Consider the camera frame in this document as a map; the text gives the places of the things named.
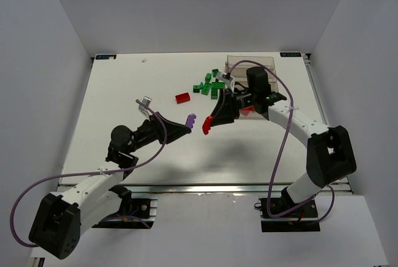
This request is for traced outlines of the purple curved lego piece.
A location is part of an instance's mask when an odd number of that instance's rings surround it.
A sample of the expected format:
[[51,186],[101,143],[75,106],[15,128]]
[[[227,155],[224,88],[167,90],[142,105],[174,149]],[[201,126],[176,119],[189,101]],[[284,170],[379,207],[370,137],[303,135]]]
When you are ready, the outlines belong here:
[[193,129],[194,124],[195,124],[195,120],[196,120],[197,116],[195,113],[191,113],[187,116],[186,122],[185,122],[185,126],[187,128],[189,128],[190,130]]

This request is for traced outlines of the red long lego brick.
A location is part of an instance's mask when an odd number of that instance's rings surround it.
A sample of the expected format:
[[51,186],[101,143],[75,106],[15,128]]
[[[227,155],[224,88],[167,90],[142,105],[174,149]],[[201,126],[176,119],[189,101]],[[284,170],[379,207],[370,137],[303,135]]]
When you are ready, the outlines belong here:
[[188,92],[175,95],[175,101],[177,104],[186,103],[190,100],[191,98]]

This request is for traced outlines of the red curved lego piece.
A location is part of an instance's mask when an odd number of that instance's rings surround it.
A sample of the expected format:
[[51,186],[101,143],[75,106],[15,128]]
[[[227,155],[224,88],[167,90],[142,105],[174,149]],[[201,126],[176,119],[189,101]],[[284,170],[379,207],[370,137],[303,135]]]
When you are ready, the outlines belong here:
[[206,117],[202,125],[202,131],[204,135],[208,135],[211,129],[211,122],[213,121],[213,116],[209,115]]

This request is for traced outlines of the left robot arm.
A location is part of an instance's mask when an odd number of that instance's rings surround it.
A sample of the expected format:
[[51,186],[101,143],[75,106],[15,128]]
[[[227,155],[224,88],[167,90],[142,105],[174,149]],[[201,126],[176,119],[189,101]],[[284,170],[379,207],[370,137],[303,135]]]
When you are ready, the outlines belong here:
[[131,191],[121,182],[137,165],[138,158],[133,152],[154,141],[169,144],[190,134],[195,120],[196,116],[190,114],[185,124],[180,124],[155,113],[135,131],[125,125],[115,127],[105,161],[115,163],[117,172],[101,171],[60,194],[47,194],[39,205],[29,240],[63,260],[89,228],[105,218],[129,215],[133,210]]

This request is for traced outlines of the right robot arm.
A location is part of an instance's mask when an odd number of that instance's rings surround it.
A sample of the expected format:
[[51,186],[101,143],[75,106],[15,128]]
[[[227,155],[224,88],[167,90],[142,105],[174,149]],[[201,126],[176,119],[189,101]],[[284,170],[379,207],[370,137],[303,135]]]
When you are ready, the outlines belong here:
[[230,73],[220,72],[217,77],[225,82],[218,102],[202,126],[208,134],[215,126],[234,123],[240,111],[250,106],[266,120],[285,129],[283,142],[292,135],[306,148],[304,174],[283,189],[280,197],[284,210],[292,210],[314,197],[327,185],[340,180],[357,170],[348,130],[342,126],[331,127],[301,113],[294,105],[292,95],[284,96],[273,91],[269,76],[270,69],[253,62],[247,69],[248,85],[236,89]]

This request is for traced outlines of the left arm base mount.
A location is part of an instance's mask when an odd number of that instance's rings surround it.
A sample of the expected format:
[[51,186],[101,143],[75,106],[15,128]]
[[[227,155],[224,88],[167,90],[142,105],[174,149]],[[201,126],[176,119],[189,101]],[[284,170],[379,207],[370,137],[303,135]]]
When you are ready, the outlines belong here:
[[92,228],[106,229],[145,229],[149,230],[154,224],[155,213],[152,211],[152,199],[134,198],[132,192],[124,186],[115,185],[109,190],[121,201],[118,210],[108,215]]

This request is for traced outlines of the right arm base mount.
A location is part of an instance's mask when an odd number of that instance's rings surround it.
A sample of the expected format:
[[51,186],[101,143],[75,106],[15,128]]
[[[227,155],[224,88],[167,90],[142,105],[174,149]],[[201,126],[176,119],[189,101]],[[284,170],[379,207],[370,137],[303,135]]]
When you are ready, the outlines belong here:
[[267,199],[259,199],[254,204],[261,216],[261,230],[263,233],[305,233],[319,232],[318,210],[315,201],[303,205],[297,210],[283,217],[272,218],[266,211]]

